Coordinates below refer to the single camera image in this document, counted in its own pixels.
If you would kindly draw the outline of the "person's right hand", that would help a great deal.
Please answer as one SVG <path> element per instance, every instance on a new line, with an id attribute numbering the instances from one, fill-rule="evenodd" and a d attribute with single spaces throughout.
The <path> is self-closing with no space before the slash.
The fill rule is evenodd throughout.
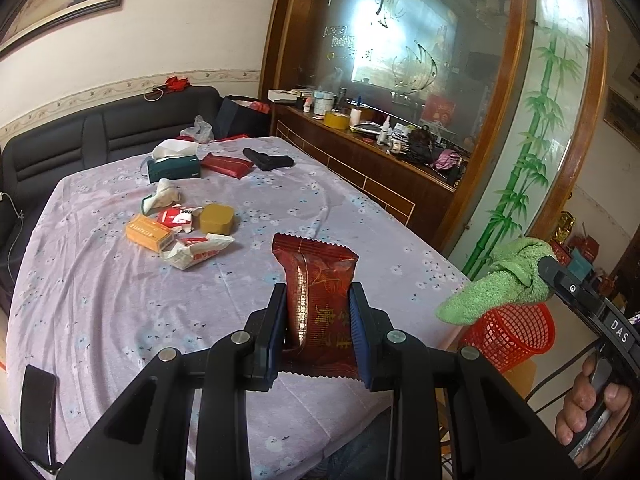
<path id="1" fill-rule="evenodd" d="M 574 434 L 582 432 L 587 423 L 587 412 L 597 402 L 596 389 L 591 385 L 590 377 L 596 368 L 596 356 L 592 354 L 582 363 L 582 371 L 575 377 L 573 387 L 564 396 L 562 410 L 556 415 L 555 437 L 562 445 L 572 442 Z M 611 412 L 610 419 L 593 440 L 574 458 L 578 467 L 594 467 L 604 459 L 606 442 L 612 434 L 618 434 L 618 426 L 625 419 L 631 406 L 631 391 L 622 385 L 608 384 L 603 393 L 606 408 Z"/>

